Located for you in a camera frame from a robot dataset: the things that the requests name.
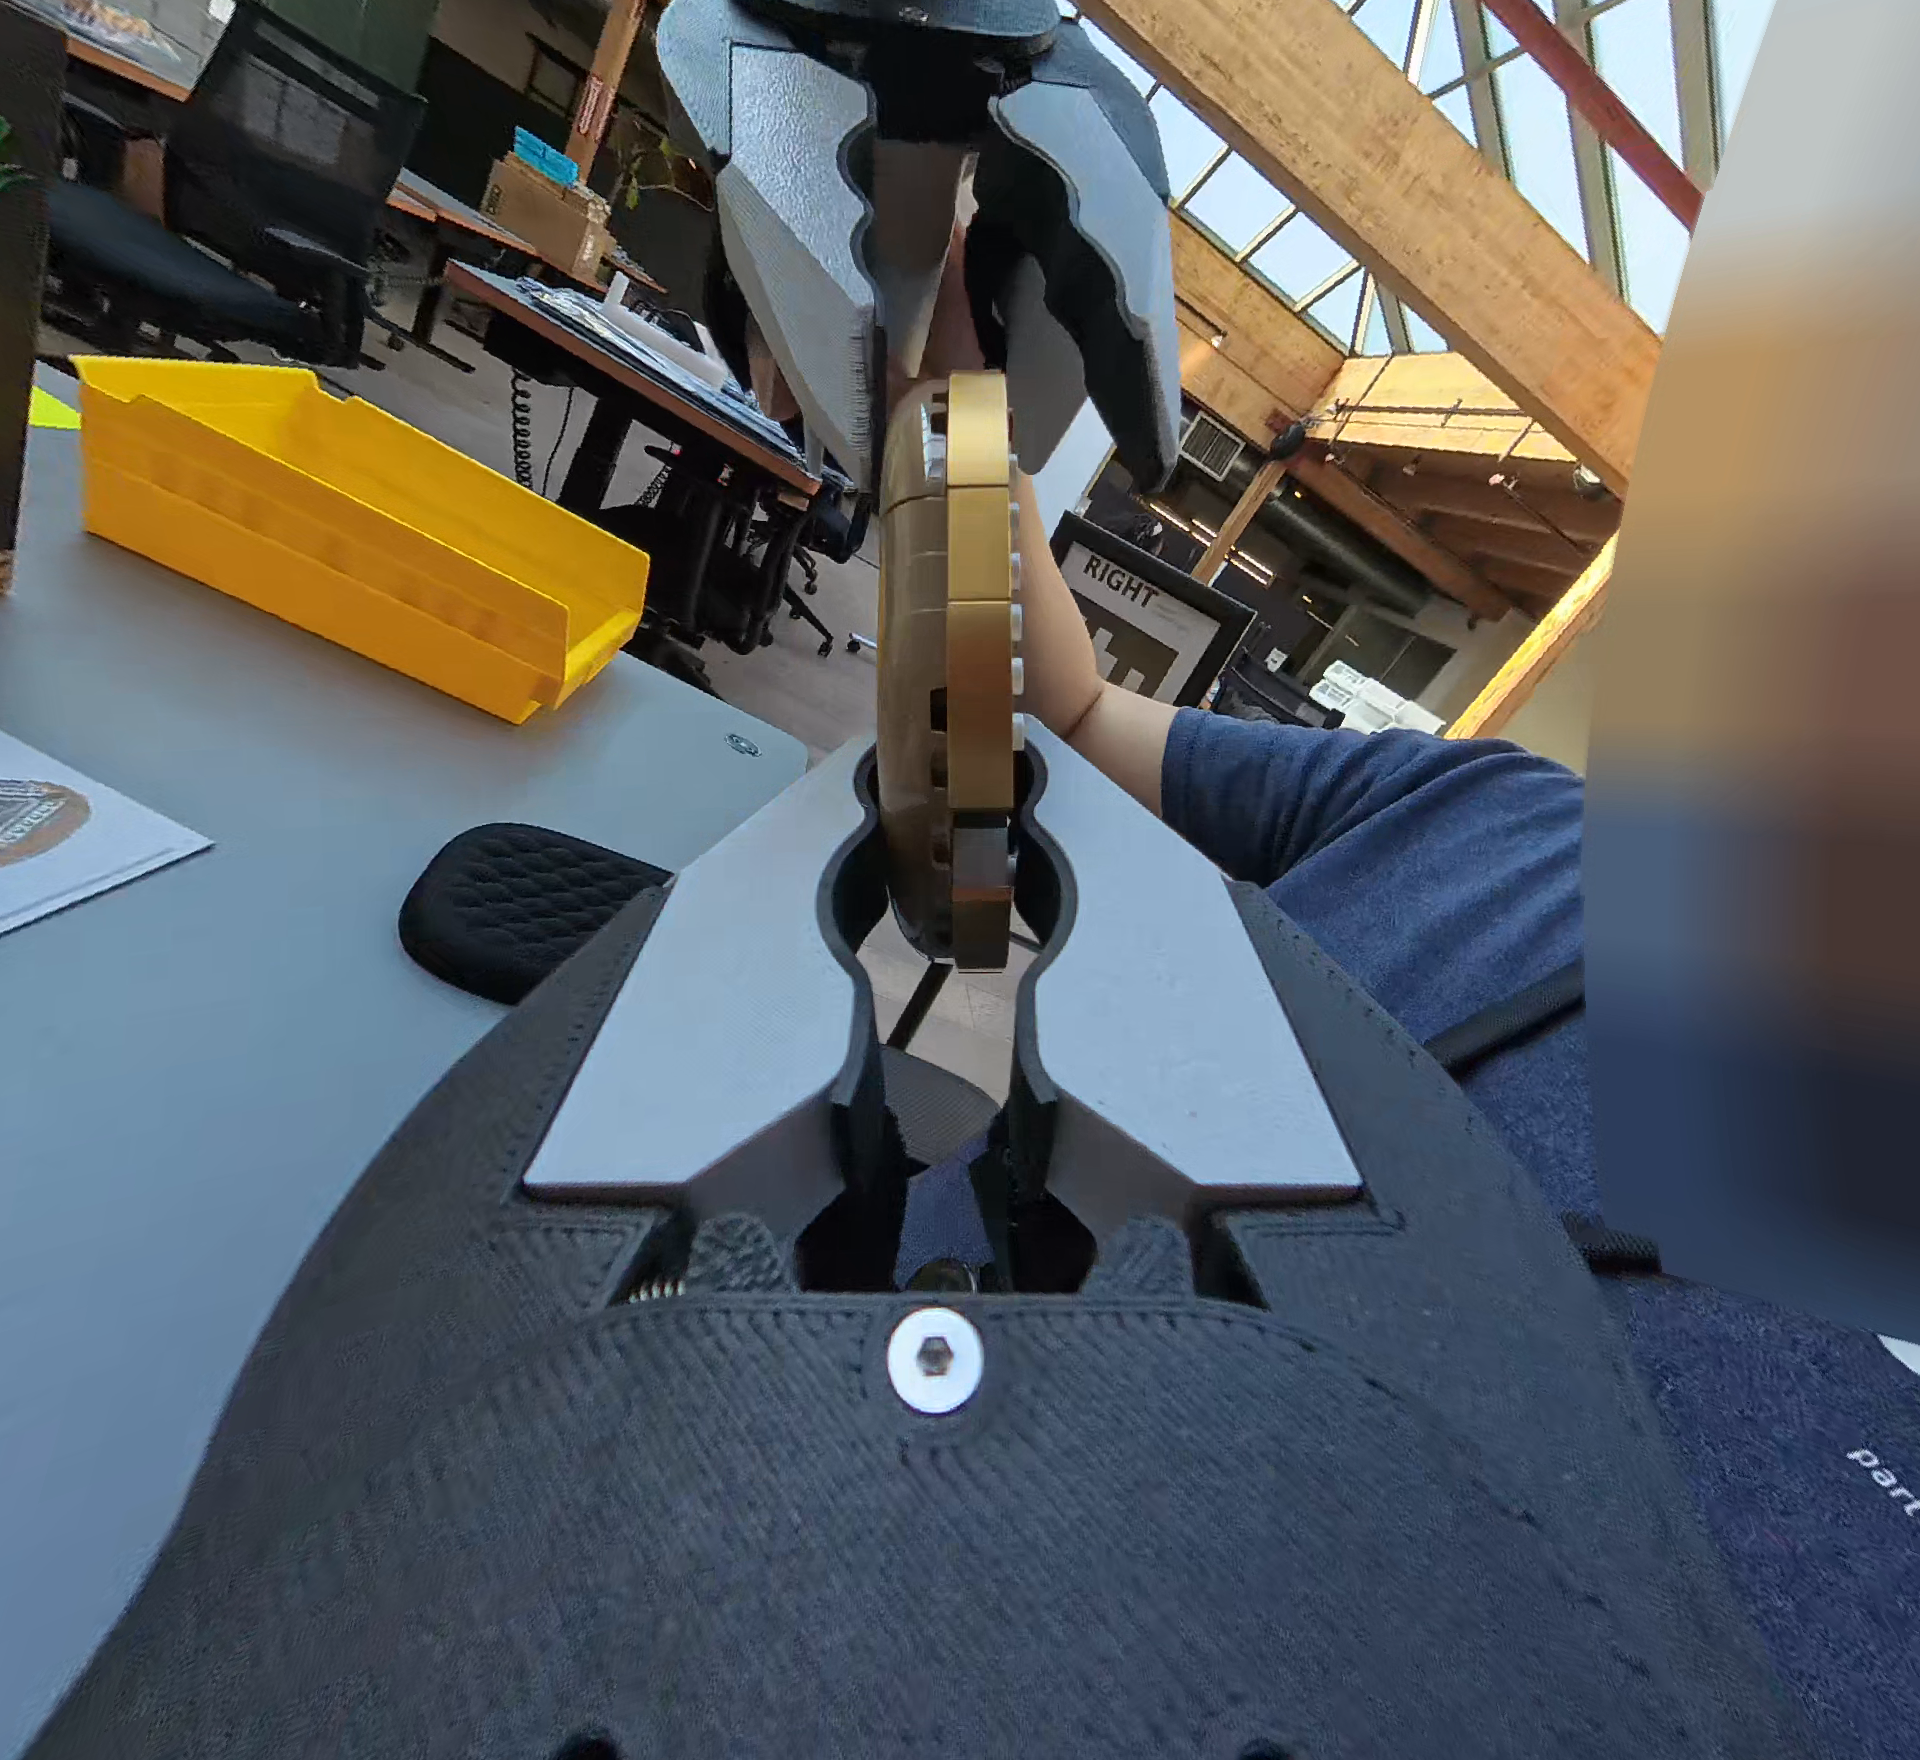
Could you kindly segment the wooden edged desk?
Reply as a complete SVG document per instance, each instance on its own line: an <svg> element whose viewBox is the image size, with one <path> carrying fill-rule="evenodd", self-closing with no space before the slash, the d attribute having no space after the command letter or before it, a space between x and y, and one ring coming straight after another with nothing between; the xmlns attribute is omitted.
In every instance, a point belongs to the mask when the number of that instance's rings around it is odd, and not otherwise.
<svg viewBox="0 0 1920 1760"><path fill-rule="evenodd" d="M776 421L574 287L466 263L448 263L443 279L486 307L484 346L514 376L596 401L550 500L646 557L628 653L710 691L700 644L751 657L771 644L778 614L804 620L821 657L847 647L791 579L828 517L828 476L804 467Z"/></svg>

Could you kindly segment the yellow plastic bin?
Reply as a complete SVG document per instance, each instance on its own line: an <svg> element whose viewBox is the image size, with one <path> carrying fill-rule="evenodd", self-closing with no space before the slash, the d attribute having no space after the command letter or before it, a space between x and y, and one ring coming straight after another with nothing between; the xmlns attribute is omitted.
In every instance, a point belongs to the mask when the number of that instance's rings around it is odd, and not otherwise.
<svg viewBox="0 0 1920 1760"><path fill-rule="evenodd" d="M291 366L76 357L84 527L484 714L638 637L650 557Z"/></svg>

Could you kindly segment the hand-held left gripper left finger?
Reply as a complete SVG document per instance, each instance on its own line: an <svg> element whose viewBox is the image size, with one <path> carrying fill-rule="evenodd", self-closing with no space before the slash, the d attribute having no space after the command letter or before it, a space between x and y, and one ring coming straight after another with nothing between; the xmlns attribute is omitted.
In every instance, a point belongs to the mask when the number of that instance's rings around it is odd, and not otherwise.
<svg viewBox="0 0 1920 1760"><path fill-rule="evenodd" d="M861 950L888 911L874 741L848 740L667 890L524 1186L798 1237L896 1179Z"/></svg>

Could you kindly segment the black office chair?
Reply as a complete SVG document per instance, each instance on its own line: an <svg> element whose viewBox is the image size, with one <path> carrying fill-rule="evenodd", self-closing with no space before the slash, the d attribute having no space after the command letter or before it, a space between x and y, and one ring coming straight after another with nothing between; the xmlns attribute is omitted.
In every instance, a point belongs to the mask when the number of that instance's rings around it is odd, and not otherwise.
<svg viewBox="0 0 1920 1760"><path fill-rule="evenodd" d="M213 357L266 346L357 369L371 253L423 97L280 17L234 0L193 94L160 136L158 210L133 200L146 127L81 94L64 101L48 184L48 304L64 331L133 353L140 327Z"/></svg>

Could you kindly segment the black framed marker sign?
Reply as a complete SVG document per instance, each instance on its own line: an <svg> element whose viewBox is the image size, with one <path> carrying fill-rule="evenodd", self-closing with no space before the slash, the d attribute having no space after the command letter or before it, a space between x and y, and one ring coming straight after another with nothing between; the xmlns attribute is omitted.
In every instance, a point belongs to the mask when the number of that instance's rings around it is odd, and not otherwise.
<svg viewBox="0 0 1920 1760"><path fill-rule="evenodd" d="M1077 513L1061 513L1050 544L1106 683L1177 709L1213 699L1251 604Z"/></svg>

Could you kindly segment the cardboard box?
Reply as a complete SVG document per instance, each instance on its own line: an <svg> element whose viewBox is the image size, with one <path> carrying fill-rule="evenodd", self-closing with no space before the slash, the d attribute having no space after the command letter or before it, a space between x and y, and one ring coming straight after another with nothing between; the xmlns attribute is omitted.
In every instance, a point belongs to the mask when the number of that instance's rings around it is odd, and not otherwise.
<svg viewBox="0 0 1920 1760"><path fill-rule="evenodd" d="M506 154L490 169L481 210L511 231L524 250L561 274L601 286L611 253L608 203L583 184L564 184L538 166Z"/></svg>

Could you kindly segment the lego instruction booklet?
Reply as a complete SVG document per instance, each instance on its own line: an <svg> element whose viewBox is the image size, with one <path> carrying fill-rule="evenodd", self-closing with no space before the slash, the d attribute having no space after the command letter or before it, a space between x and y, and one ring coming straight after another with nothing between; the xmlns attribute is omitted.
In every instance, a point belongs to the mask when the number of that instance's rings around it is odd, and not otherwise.
<svg viewBox="0 0 1920 1760"><path fill-rule="evenodd" d="M213 844L206 834L3 733L3 933Z"/></svg>

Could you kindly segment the round gold lego model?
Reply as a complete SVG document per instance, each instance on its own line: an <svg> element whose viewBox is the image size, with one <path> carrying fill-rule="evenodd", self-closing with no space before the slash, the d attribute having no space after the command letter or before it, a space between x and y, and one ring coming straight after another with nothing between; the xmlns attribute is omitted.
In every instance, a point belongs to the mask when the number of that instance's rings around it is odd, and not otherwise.
<svg viewBox="0 0 1920 1760"><path fill-rule="evenodd" d="M1006 376L916 384L880 459L878 809L903 933L957 971L1011 944L1023 753Z"/></svg>

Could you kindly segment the person's right forearm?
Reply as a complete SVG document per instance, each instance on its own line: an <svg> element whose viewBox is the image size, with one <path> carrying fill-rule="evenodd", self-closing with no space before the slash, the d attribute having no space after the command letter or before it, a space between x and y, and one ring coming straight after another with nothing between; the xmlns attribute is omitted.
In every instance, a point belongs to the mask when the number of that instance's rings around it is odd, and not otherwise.
<svg viewBox="0 0 1920 1760"><path fill-rule="evenodd" d="M1034 480L1014 467L1026 711L1156 817L1177 709L1111 686L1044 524Z"/></svg>

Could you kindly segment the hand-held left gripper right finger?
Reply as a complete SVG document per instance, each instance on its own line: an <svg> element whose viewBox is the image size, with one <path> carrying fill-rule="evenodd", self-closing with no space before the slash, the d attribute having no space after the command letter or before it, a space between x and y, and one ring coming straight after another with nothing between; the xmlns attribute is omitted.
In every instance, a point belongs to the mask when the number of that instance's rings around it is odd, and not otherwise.
<svg viewBox="0 0 1920 1760"><path fill-rule="evenodd" d="M1017 1194L1096 1244L1136 1219L1348 1206L1354 1154L1226 873L1031 720Z"/></svg>

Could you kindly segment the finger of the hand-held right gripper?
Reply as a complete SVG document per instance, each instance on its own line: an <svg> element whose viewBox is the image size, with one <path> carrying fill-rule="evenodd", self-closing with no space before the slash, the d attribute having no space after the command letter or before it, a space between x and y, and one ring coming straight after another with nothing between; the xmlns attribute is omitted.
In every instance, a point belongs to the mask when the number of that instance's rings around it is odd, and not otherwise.
<svg viewBox="0 0 1920 1760"><path fill-rule="evenodd" d="M736 0L671 0L664 86L710 163L728 271L791 387L808 450L878 487L886 349L858 180L873 91Z"/></svg>
<svg viewBox="0 0 1920 1760"><path fill-rule="evenodd" d="M964 279L1038 474L1093 401L1141 493L1180 453L1180 331L1164 140L1144 94L1064 19L988 106Z"/></svg>

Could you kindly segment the person's right hand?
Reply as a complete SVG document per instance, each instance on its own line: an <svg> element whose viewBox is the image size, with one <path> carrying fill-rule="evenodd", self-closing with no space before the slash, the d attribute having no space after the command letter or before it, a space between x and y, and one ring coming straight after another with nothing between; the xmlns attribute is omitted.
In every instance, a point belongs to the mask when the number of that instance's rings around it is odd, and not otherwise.
<svg viewBox="0 0 1920 1760"><path fill-rule="evenodd" d="M987 370L967 281L967 226L950 231L941 286L926 323L924 359L917 380L946 380L953 374Z"/></svg>

